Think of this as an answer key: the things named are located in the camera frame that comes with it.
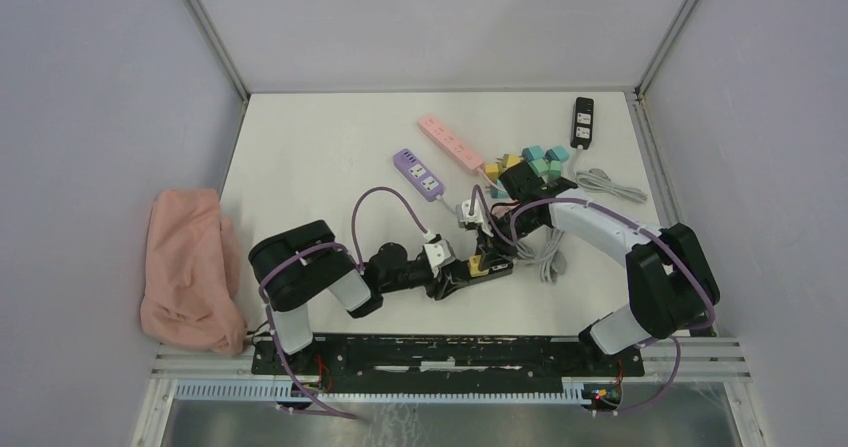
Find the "green cube plug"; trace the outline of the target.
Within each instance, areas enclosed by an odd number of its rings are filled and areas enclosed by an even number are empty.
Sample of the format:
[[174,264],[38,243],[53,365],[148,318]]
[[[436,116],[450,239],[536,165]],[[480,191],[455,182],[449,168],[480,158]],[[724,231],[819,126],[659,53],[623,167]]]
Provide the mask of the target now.
[[548,162],[547,180],[555,181],[562,177],[563,165],[561,161],[551,160]]
[[546,176],[549,172],[549,163],[545,159],[539,158],[529,161],[528,165],[534,174],[539,177]]

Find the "pink power strip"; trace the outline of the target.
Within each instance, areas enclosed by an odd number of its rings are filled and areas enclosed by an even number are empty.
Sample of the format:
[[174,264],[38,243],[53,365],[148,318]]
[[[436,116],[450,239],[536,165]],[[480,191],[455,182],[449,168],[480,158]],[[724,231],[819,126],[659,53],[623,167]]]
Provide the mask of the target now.
[[467,171],[474,174],[482,171],[483,157],[440,119],[434,115],[425,115],[417,120],[417,125],[431,141]]

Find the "teal USB charger plug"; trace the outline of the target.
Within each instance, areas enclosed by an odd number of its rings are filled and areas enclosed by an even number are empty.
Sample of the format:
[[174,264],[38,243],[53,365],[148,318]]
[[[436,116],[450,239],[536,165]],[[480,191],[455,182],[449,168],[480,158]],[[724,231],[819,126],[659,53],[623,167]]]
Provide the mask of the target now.
[[562,145],[556,145],[545,152],[545,159],[548,162],[560,162],[565,163],[569,160],[570,153],[569,151]]
[[533,162],[535,160],[543,159],[545,157],[545,151],[540,146],[533,145],[523,148],[521,157],[527,162]]

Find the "purple power strip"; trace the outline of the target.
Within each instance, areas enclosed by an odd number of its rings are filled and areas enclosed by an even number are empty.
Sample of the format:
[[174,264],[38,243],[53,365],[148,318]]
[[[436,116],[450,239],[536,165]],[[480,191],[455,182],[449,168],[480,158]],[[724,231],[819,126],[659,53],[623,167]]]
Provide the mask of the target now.
[[444,184],[409,149],[402,149],[392,156],[392,163],[398,172],[428,202],[441,199],[445,193]]

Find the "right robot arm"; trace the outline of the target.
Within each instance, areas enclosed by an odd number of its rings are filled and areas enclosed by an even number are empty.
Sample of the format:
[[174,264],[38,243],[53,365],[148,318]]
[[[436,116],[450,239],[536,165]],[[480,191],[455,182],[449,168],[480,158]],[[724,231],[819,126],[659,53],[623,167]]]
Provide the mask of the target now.
[[631,219],[566,178],[544,180],[525,161],[498,179],[517,204],[488,223],[496,249],[511,255],[521,239],[545,226],[576,235],[625,269],[626,304],[579,335],[577,359],[585,372],[606,373],[627,348],[712,327],[720,291],[690,227]]

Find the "yellow charger plug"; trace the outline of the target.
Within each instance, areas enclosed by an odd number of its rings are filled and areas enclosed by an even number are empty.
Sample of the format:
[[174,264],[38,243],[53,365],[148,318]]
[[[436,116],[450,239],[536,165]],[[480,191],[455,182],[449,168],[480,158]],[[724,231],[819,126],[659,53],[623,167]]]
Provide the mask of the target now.
[[496,182],[502,174],[503,169],[499,163],[487,163],[482,166],[482,171],[487,179]]
[[481,255],[473,255],[467,260],[469,275],[472,278],[481,277],[488,273],[487,269],[481,268],[481,262]]

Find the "small black power strip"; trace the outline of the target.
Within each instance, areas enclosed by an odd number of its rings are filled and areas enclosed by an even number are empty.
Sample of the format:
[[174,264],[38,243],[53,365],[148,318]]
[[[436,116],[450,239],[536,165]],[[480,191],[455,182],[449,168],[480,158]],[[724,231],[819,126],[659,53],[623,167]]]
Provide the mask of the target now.
[[[512,262],[495,264],[487,270],[488,270],[488,273],[486,275],[474,278],[476,280],[476,283],[474,285],[481,284],[483,282],[496,280],[496,279],[511,275],[513,273],[513,270],[514,270],[514,264]],[[458,270],[452,275],[452,277],[454,279],[458,279],[460,277],[465,277],[465,278],[471,277],[469,275],[467,261],[460,263]]]

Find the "black power strip green USB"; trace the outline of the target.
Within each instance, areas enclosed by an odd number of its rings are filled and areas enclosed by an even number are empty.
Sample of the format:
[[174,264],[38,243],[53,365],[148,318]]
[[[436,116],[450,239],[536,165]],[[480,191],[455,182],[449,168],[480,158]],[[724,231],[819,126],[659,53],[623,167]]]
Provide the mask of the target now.
[[594,106],[592,98],[577,97],[574,103],[570,145],[574,149],[587,150],[593,139]]

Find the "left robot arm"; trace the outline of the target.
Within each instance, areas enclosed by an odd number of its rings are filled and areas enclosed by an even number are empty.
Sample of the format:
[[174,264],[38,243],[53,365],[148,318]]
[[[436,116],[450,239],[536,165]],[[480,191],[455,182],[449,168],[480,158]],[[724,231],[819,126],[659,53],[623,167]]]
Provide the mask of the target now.
[[412,258],[400,244],[383,244],[359,265],[318,220],[266,238],[248,254],[263,302],[276,359],[291,373],[307,371],[315,349],[308,303],[328,291],[352,318],[381,308],[388,293],[421,287],[433,300],[474,283],[471,264],[436,235]]

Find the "teal cube plug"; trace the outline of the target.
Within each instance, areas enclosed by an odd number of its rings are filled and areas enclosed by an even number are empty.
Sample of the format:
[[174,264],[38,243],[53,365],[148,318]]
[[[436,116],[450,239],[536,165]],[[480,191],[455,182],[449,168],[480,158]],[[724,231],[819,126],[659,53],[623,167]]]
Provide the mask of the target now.
[[509,194],[505,190],[502,190],[502,189],[499,189],[499,188],[496,188],[496,187],[489,186],[488,191],[489,191],[490,196],[493,199],[509,199],[510,198]]

